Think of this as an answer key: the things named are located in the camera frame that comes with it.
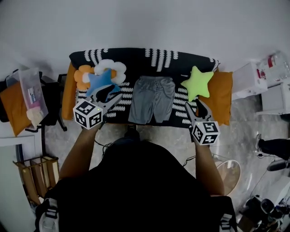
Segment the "orange pillow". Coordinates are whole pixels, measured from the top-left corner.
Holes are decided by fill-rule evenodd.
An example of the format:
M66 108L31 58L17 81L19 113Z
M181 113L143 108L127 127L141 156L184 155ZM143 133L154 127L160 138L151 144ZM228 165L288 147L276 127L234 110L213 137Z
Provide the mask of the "orange pillow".
M232 104L232 72L215 72L208 82L209 98L199 96L213 112L219 125L230 125Z
M20 82L5 89L0 93L0 97L13 132L17 136L31 124L26 115L27 110Z

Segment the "star-shaped pillow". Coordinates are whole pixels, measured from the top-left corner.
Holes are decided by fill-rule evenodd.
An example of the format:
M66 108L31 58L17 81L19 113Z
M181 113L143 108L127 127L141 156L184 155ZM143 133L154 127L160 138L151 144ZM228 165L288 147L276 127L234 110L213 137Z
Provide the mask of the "star-shaped pillow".
M89 97L94 90L96 90L102 86L105 86L105 85L114 85L115 86L114 89L111 92L109 92L109 94L121 91L120 87L112 82L111 71L112 71L111 69L108 69L100 76L96 76L96 75L91 74L91 73L88 74L88 78L90 79L91 86L87 90L87 97Z
M189 102L197 95L209 97L208 82L212 77L213 72L201 72L196 66L193 66L190 78L181 83L187 89Z

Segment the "person's right arm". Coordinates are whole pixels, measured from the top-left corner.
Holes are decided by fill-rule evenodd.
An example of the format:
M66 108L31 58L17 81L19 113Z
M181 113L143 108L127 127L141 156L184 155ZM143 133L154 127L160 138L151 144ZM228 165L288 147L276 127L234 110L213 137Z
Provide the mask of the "person's right arm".
M195 142L196 179L205 187L210 195L223 196L223 181L213 161L209 146L201 146Z

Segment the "white cube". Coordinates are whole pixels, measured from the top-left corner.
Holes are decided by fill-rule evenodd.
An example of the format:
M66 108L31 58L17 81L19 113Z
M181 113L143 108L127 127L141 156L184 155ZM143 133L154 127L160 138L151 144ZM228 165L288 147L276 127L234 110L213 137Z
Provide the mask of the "white cube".
M192 135L200 145L215 144L220 135L217 121L200 121L194 124Z
M74 120L88 130L103 122L103 109L86 100L76 104L73 115Z

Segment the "person's left arm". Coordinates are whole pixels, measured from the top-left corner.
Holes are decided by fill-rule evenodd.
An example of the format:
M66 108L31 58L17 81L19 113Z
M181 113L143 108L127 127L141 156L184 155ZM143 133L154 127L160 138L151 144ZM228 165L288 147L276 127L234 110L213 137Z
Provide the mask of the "person's left arm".
M60 169L59 179L78 177L89 171L95 137L100 126L101 124L81 131Z

